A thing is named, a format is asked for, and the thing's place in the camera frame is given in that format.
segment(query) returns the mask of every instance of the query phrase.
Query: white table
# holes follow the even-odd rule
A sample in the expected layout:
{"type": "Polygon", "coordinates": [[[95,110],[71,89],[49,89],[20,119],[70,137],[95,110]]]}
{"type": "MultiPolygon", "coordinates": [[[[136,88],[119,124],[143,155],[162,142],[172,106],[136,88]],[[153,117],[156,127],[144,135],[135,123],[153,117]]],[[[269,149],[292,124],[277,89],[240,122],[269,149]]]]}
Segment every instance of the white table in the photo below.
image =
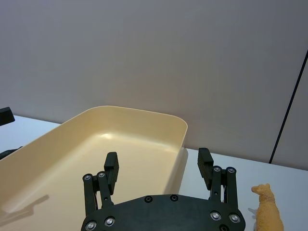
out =
{"type": "MultiPolygon", "coordinates": [[[[20,116],[15,116],[15,119],[15,122],[0,127],[0,152],[24,146],[59,125],[20,116]]],[[[198,151],[187,151],[188,160],[179,194],[208,199],[209,191],[197,166],[198,151]]],[[[219,154],[212,156],[215,165],[222,168],[232,166],[237,170],[239,209],[246,221],[246,231],[253,230],[253,210],[258,208],[258,196],[250,189],[251,186],[262,183],[269,183],[275,193],[285,230],[307,230],[308,171],[219,154]]]]}

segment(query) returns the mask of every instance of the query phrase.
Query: toy animal figurine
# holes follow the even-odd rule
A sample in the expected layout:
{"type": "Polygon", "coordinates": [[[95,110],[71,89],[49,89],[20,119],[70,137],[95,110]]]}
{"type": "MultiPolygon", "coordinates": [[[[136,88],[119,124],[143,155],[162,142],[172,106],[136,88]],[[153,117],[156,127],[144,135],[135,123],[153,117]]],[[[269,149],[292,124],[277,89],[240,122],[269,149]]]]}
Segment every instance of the toy animal figurine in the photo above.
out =
{"type": "Polygon", "coordinates": [[[260,184],[252,187],[251,191],[259,195],[256,231],[283,231],[283,223],[270,185],[260,184]]]}

